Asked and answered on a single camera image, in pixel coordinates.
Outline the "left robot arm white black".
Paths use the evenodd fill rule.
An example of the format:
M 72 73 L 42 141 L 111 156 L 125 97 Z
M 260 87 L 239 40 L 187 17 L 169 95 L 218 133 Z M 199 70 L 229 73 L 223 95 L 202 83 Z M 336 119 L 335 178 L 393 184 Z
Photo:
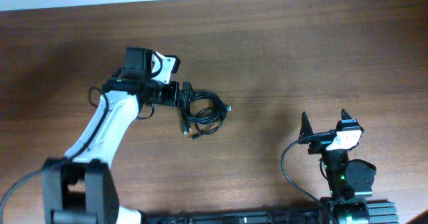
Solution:
M 96 112 L 62 158 L 41 169 L 46 223 L 144 223 L 142 211 L 120 205 L 110 172 L 121 140 L 144 105 L 182 107 L 191 87 L 171 81 L 180 60 L 129 47 L 125 65 L 102 86 Z

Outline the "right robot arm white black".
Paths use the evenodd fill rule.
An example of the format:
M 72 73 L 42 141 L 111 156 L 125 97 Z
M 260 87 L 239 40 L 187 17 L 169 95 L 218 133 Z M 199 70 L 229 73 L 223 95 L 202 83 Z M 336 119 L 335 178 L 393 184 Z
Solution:
M 361 159 L 349 159 L 348 153 L 359 145 L 364 128 L 346 110 L 341 110 L 336 128 L 315 133 L 305 112 L 299 143 L 308 145 L 309 154 L 319 154 L 330 198 L 321 200 L 338 223 L 369 223 L 366 199 L 372 196 L 376 166 Z

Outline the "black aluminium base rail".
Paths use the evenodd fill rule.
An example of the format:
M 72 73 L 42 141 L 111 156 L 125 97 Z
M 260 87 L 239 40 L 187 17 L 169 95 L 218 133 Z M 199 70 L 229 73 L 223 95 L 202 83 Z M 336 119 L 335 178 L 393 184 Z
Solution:
M 206 215 L 145 215 L 143 224 L 392 224 L 399 217 L 394 202 L 339 204 L 330 217 L 317 207 Z

